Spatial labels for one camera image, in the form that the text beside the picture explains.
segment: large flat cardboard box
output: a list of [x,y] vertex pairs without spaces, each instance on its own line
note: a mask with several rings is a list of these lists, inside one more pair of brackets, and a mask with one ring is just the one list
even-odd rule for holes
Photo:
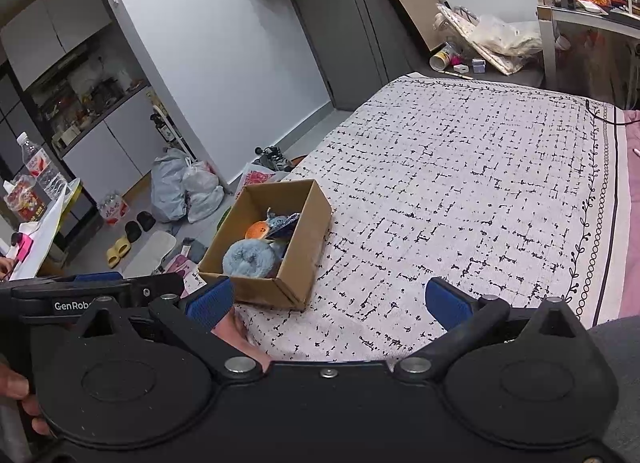
[[236,301],[304,309],[316,280],[316,266],[332,213],[329,201],[312,179],[246,186],[201,261],[200,276],[206,283],[222,277],[226,250],[244,239],[249,226],[264,221],[270,207],[279,216],[300,212],[300,220],[274,279],[231,277]]

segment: blue gripper pad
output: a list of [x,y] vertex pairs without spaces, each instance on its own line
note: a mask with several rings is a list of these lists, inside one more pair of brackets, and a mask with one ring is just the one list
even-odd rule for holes
[[473,315],[469,303],[452,293],[437,279],[431,279],[426,284],[424,303],[433,318],[447,331]]
[[216,281],[198,290],[196,299],[188,303],[185,315],[211,331],[234,305],[234,286],[230,279]]

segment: bedspread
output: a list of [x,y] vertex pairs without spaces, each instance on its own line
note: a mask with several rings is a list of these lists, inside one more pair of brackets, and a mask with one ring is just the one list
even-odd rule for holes
[[[607,120],[609,104],[590,102]],[[623,127],[585,99],[511,84],[401,77],[291,178],[334,209],[306,311],[240,306],[275,359],[397,359],[443,333],[424,285],[536,307],[562,296],[590,327],[617,317],[630,197]]]

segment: metal bolt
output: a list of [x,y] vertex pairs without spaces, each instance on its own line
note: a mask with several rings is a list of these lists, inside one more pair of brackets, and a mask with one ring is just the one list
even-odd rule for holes
[[229,360],[225,362],[225,367],[228,371],[240,375],[248,373],[250,370],[254,369],[255,366],[255,360],[248,357],[233,357],[229,358]]
[[338,369],[320,369],[320,376],[323,378],[335,378],[338,376]]
[[431,369],[431,361],[422,357],[409,357],[400,362],[400,367],[408,373],[419,375]]

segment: human hand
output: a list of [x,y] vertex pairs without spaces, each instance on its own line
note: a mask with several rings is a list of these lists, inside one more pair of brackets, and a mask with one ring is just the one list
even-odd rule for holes
[[0,257],[0,281],[4,281],[6,277],[14,271],[15,261],[6,257]]
[[4,364],[0,364],[0,396],[20,399],[24,412],[34,417],[31,420],[33,430],[43,436],[51,434],[47,422],[40,417],[38,399],[29,394],[29,380]]

